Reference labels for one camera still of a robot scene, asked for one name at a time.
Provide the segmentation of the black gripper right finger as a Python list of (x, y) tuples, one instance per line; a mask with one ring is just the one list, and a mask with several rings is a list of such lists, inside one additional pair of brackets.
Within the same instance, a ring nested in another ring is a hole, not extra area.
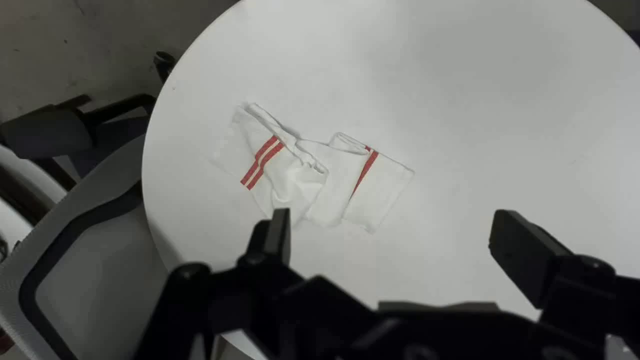
[(534, 308), (544, 306), (545, 294), (560, 273), (576, 278), (614, 274), (607, 263), (572, 252), (548, 230), (526, 220), (516, 211), (493, 213), (488, 251)]

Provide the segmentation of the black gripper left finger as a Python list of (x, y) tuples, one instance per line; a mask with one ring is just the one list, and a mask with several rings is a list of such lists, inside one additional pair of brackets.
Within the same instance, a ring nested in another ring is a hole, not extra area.
[(259, 220), (250, 236), (242, 265), (277, 263), (290, 265), (290, 211), (276, 208), (270, 220)]

